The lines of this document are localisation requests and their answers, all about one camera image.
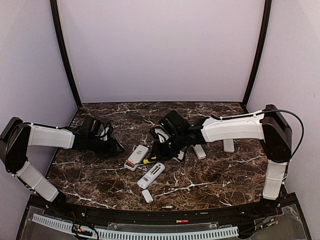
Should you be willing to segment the yellow handled screwdriver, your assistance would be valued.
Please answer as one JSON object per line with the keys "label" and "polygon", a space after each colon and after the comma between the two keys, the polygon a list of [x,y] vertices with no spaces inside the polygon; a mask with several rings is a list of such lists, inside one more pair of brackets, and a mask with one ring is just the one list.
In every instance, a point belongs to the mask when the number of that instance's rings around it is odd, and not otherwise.
{"label": "yellow handled screwdriver", "polygon": [[146,158],[143,160],[143,164],[145,164],[145,165],[151,164],[151,163],[155,162],[156,160],[157,160],[156,156],[151,157],[151,158]]}

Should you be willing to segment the white remote with battery bay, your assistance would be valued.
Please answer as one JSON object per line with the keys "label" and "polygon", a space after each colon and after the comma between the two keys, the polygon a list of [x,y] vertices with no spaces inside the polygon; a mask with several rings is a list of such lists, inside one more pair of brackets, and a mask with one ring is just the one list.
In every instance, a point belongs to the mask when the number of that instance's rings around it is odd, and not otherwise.
{"label": "white remote with battery bay", "polygon": [[156,178],[165,170],[165,165],[157,162],[138,182],[137,185],[143,190],[147,189]]}

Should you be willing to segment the wide white remote control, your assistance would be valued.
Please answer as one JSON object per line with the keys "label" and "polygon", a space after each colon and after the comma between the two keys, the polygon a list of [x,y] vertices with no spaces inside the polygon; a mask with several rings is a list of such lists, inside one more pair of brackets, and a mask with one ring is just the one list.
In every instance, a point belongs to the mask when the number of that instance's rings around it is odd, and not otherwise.
{"label": "wide white remote control", "polygon": [[149,148],[144,145],[138,145],[134,151],[131,153],[131,155],[126,160],[127,163],[139,165],[140,162],[145,158],[149,151]]}

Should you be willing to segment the white wide remote battery cover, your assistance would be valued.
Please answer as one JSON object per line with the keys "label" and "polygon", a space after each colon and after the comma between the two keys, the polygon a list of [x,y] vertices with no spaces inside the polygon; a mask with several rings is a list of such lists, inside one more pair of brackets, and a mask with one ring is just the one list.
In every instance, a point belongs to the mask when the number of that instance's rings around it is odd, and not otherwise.
{"label": "white wide remote battery cover", "polygon": [[173,160],[175,160],[176,162],[183,162],[183,155],[178,155],[177,157],[173,157],[172,158]]}

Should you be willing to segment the red battery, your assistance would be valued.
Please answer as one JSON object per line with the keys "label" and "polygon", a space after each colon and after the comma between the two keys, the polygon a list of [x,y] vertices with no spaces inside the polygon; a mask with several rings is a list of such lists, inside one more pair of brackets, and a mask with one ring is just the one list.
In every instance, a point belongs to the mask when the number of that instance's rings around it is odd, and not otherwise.
{"label": "red battery", "polygon": [[189,223],[189,220],[187,220],[187,219],[176,220],[176,223],[177,223],[177,224],[187,224],[187,223]]}
{"label": "red battery", "polygon": [[172,205],[165,205],[165,206],[162,206],[161,208],[162,208],[162,209],[173,209],[174,206],[172,206]]}

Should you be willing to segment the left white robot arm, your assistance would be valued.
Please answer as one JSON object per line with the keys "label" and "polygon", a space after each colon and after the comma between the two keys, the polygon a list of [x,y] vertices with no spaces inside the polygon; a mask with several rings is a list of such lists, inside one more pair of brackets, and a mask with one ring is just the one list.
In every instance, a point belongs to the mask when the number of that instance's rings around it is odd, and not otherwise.
{"label": "left white robot arm", "polygon": [[32,192],[48,203],[60,218],[71,213],[66,196],[34,166],[31,149],[55,148],[92,152],[95,156],[113,157],[124,153],[124,147],[112,136],[111,123],[86,116],[82,124],[71,127],[49,126],[12,117],[0,134],[0,159],[5,170],[17,177]]}

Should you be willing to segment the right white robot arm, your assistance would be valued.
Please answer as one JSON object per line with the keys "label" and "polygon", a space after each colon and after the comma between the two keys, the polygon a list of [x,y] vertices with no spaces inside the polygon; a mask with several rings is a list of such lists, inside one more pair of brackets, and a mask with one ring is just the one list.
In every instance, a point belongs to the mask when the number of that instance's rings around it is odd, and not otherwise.
{"label": "right white robot arm", "polygon": [[164,142],[155,140],[147,160],[169,161],[178,157],[183,148],[221,140],[257,139],[262,144],[268,164],[263,200],[255,205],[255,213],[266,217],[275,208],[273,200],[279,196],[288,164],[296,153],[292,149],[293,131],[283,113],[287,111],[268,104],[256,112],[204,117],[190,124],[172,110],[159,121],[169,138]]}

